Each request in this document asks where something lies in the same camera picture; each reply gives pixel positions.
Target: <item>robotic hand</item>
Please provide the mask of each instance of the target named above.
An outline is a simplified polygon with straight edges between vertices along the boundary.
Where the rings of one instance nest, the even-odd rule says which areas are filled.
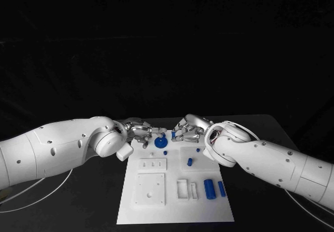
[[[70,171],[94,156],[117,153],[125,161],[133,154],[127,142],[136,139],[146,148],[152,134],[166,131],[140,118],[119,122],[101,116],[41,126],[0,142],[0,189]]]
[[[240,124],[214,123],[186,115],[175,131],[182,135],[172,141],[199,142],[205,136],[204,154],[224,166],[240,163],[243,169],[280,188],[303,195],[334,210],[334,165],[266,140],[253,141]]]

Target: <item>blue cylinder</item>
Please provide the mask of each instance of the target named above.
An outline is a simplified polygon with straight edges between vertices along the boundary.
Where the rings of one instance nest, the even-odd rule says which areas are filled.
[[[221,195],[222,195],[222,197],[227,197],[224,182],[220,181],[220,182],[218,182],[218,185],[220,185]]]
[[[208,199],[209,200],[217,199],[217,192],[215,192],[212,179],[205,180],[205,188],[207,188]]]
[[[166,134],[163,133],[163,137],[158,137],[155,140],[155,145],[158,148],[165,148],[168,146],[168,138],[166,138]]]
[[[188,162],[188,166],[192,166],[192,164],[194,164],[194,159],[192,158],[189,158],[189,160],[188,160],[189,162]]]

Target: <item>white cable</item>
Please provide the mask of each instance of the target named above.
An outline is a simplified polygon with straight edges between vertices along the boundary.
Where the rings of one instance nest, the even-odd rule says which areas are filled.
[[[0,202],[0,204],[4,204],[5,202],[11,201],[14,198],[19,197],[27,191],[30,191],[42,181],[45,180],[45,178],[42,178],[31,187],[28,187],[22,192],[19,192],[14,197],[8,198],[6,200],[4,200]]]
[[[9,212],[14,212],[14,211],[18,211],[18,210],[21,210],[21,209],[24,209],[24,208],[32,206],[34,204],[40,203],[40,202],[41,202],[41,201],[42,201],[42,200],[61,188],[61,186],[64,185],[67,179],[64,180],[64,182],[61,183],[61,185],[58,186],[58,188],[57,188],[42,199],[40,199],[37,202],[34,202],[32,204],[27,205],[25,207],[22,207],[22,208],[19,208],[19,209],[14,209],[14,210],[9,210],[9,211],[0,211],[0,213],[9,213]]]
[[[303,207],[303,205],[300,204],[300,202],[296,200],[296,198],[294,198],[294,196],[289,193],[289,195],[290,195],[290,197],[293,198],[293,200],[296,201],[296,203],[302,206],[302,208],[309,212],[309,210]],[[328,226],[330,226],[333,229],[334,229],[334,227],[329,224],[329,223],[326,223],[322,219],[319,219],[310,212],[309,212],[309,214],[319,220],[319,221],[322,221]]]
[[[323,207],[317,202],[315,202],[313,200],[310,200],[309,198],[306,198],[313,204],[316,204],[323,210],[326,210],[332,215],[334,215],[334,213],[326,208]]]
[[[258,138],[258,136],[254,134],[254,132],[248,129],[248,128],[245,128],[243,125],[240,125],[238,123],[235,123],[235,122],[232,122],[235,125],[238,125],[243,129],[245,129],[250,133],[251,133],[251,135],[257,138],[257,140],[260,140],[260,138]],[[303,205],[300,204],[300,202],[297,201],[297,199],[293,197],[293,195],[289,193],[289,195],[290,195],[290,197],[293,198],[293,200],[296,201],[296,203],[302,206],[302,208],[309,212],[309,210],[303,207]],[[332,213],[333,215],[334,215],[334,213],[333,212],[330,212],[320,204],[317,204],[316,202],[313,202],[320,208],[323,208],[329,213]],[[319,220],[319,221],[322,221],[329,227],[332,227],[333,229],[334,229],[334,227],[329,224],[329,223],[326,223],[320,218],[317,218],[317,216],[315,216],[310,212],[309,212],[309,214]]]

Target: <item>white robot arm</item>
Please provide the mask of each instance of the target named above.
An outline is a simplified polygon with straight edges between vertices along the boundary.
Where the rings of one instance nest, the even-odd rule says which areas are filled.
[[[197,143],[205,135],[204,154],[224,166],[240,163],[244,170],[280,188],[303,195],[334,210],[334,165],[264,140],[253,141],[237,124],[209,122],[188,115],[172,140]]]
[[[125,161],[133,154],[127,141],[146,148],[152,134],[162,137],[166,131],[140,118],[119,122],[103,116],[41,126],[0,142],[0,189],[70,171],[94,156],[117,153]]]

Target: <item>black table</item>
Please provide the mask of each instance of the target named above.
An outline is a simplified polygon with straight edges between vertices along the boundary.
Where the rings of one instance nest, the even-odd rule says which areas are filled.
[[[214,122],[225,120],[244,125],[267,141],[299,150],[277,120],[270,115],[208,116]],[[152,118],[156,127],[173,129],[182,118]],[[30,208],[0,214],[0,230],[11,231],[332,231],[300,208],[286,191],[250,175],[237,165],[221,166],[235,222],[117,225],[126,178],[127,160],[117,156],[94,157],[78,168],[61,189]],[[0,210],[31,204],[61,184],[68,172],[47,178],[42,183]],[[37,181],[15,186],[19,191]]]

